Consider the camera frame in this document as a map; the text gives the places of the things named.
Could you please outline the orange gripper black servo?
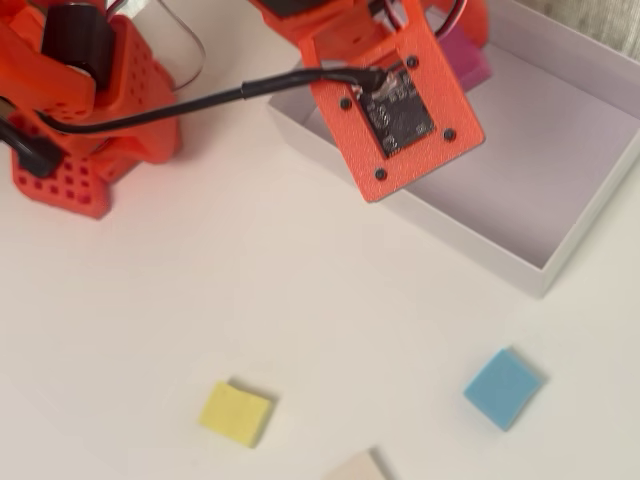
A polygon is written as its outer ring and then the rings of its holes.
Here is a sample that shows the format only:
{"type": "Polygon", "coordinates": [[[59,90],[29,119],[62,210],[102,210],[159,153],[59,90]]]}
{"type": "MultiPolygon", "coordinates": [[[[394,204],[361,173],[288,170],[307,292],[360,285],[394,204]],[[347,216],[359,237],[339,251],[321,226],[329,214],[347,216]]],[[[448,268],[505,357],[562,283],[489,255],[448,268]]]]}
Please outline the orange gripper black servo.
{"type": "MultiPolygon", "coordinates": [[[[289,41],[299,44],[315,35],[326,35],[339,44],[377,44],[391,33],[374,16],[384,1],[251,1],[264,23],[289,41]]],[[[485,0],[468,0],[464,9],[464,33],[478,48],[489,38],[489,12],[485,0]]]]}

